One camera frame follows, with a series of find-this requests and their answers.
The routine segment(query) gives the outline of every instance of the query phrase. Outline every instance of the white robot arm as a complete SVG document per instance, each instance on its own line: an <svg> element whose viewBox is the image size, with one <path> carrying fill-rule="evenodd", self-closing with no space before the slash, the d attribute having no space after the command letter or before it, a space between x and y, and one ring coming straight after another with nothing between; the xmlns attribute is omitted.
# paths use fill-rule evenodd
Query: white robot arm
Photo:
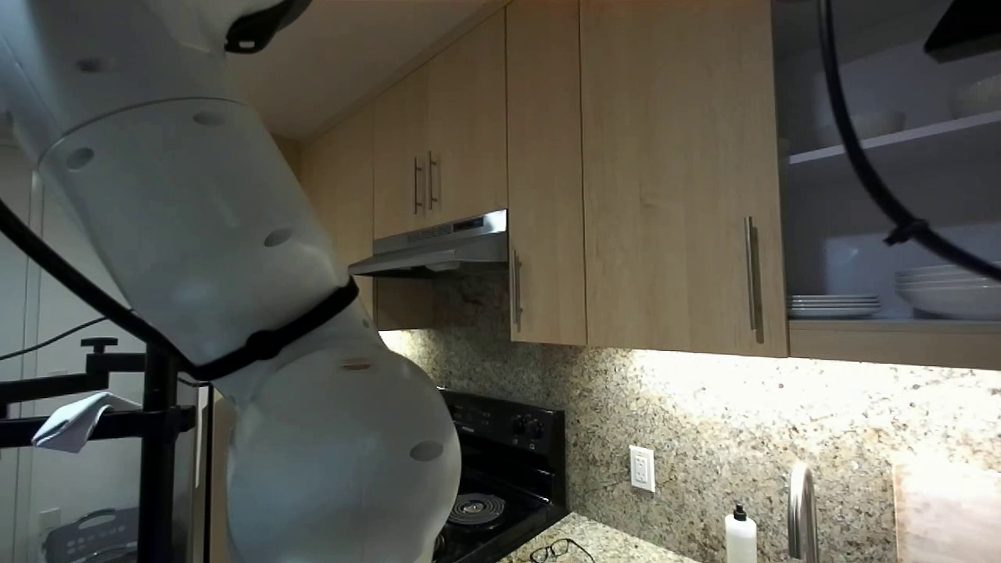
<svg viewBox="0 0 1001 563"><path fill-rule="evenodd" d="M221 32L272 0L3 0L0 108L131 308L208 364L347 281L290 170L225 85ZM344 308L220 381L244 563L430 561L458 486L433 383Z"/></svg>

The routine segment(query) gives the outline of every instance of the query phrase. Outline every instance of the ceiling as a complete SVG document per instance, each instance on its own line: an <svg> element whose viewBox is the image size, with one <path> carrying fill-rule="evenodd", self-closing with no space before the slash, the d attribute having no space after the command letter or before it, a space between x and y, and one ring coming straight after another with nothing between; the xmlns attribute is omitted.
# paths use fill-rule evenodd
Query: ceiling
<svg viewBox="0 0 1001 563"><path fill-rule="evenodd" d="M311 137L492 0L311 0L230 77L278 137Z"/></svg>

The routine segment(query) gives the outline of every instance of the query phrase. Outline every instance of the kitchen counter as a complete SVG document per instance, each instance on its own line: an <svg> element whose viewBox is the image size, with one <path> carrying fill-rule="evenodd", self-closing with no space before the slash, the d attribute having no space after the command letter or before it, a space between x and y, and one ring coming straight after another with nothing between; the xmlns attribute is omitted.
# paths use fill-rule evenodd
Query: kitchen counter
<svg viewBox="0 0 1001 563"><path fill-rule="evenodd" d="M566 561L566 563L694 563L689 555L670 554L651 541L631 539L619 529L595 523L589 515L570 514L527 543L517 548L499 563L537 563L537 561Z"/></svg>

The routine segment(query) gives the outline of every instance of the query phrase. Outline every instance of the range hood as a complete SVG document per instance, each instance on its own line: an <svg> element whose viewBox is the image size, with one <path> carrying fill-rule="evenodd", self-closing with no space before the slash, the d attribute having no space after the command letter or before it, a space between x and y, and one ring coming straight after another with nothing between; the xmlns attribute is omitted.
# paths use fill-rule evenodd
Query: range hood
<svg viewBox="0 0 1001 563"><path fill-rule="evenodd" d="M350 276L433 276L458 267L506 262L506 209L451 224L377 237Z"/></svg>

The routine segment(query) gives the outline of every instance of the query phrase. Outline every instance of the bottle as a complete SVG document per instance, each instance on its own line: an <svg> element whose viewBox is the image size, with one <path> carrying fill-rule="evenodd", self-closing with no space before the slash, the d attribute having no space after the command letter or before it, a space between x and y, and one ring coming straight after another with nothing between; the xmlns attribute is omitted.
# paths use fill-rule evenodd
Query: bottle
<svg viewBox="0 0 1001 563"><path fill-rule="evenodd" d="M736 503L722 518L724 529L724 563L756 563L756 523Z"/></svg>

